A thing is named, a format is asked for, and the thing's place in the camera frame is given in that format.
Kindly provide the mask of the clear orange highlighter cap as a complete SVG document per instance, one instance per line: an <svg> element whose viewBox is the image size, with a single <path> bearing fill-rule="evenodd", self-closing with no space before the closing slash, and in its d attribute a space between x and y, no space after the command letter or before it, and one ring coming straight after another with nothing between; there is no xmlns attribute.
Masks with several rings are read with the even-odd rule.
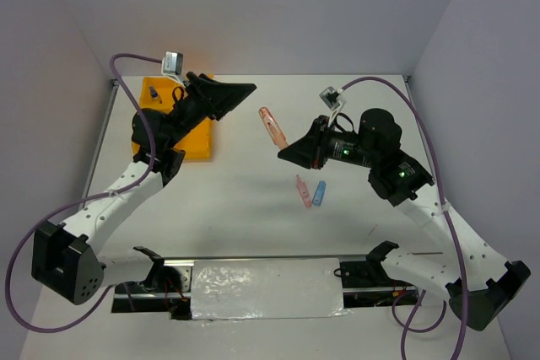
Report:
<svg viewBox="0 0 540 360"><path fill-rule="evenodd" d="M278 123L276 122L272 113L267 107L261 107L258 110L258 114L262 120L263 125L265 126L265 129L267 130L272 140L276 139L278 136L282 134Z"/></svg>

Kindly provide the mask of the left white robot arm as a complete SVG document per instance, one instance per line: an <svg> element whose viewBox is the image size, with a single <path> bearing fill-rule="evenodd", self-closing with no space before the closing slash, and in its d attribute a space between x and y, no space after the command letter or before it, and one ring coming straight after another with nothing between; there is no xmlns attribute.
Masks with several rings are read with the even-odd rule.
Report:
<svg viewBox="0 0 540 360"><path fill-rule="evenodd" d="M185 158L175 146L206 119L221 120L257 88L221 83L189 72L187 86L172 93L168 113L143 108L132 119L132 162L99 198L60 224L41 223L34 233L32 277L75 305L86 303L110 269L98 254L110 236L178 174Z"/></svg>

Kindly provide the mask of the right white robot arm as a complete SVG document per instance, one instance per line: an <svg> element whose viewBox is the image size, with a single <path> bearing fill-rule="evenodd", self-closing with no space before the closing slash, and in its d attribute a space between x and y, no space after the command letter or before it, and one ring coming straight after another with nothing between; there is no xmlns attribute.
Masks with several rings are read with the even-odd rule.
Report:
<svg viewBox="0 0 540 360"><path fill-rule="evenodd" d="M376 195L410 218L443 254L436 263L385 241L367 256L367 276L376 285L391 279L420 287L445 300L467 326L484 330L530 277L522 261L509 261L489 246L446 201L438 196L431 174L401 149L402 129L393 115L369 109L358 131L335 130L319 116L309 131L278 153L305 169L322 169L327 160L368 169Z"/></svg>

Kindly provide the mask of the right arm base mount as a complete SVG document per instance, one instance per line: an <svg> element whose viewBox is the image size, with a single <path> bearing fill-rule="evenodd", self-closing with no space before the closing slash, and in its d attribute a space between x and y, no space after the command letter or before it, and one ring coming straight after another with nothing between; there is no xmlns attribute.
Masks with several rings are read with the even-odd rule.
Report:
<svg viewBox="0 0 540 360"><path fill-rule="evenodd" d="M419 292L412 284L373 276L366 261L341 261L333 271L341 281L345 309L415 305Z"/></svg>

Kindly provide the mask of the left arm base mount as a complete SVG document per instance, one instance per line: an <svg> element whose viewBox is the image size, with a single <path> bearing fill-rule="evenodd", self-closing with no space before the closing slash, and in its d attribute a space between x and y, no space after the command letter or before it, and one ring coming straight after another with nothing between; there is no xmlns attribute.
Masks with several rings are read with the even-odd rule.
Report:
<svg viewBox="0 0 540 360"><path fill-rule="evenodd" d="M171 320L192 320L194 261L165 260L151 281L129 281L115 287L113 314L166 314Z"/></svg>

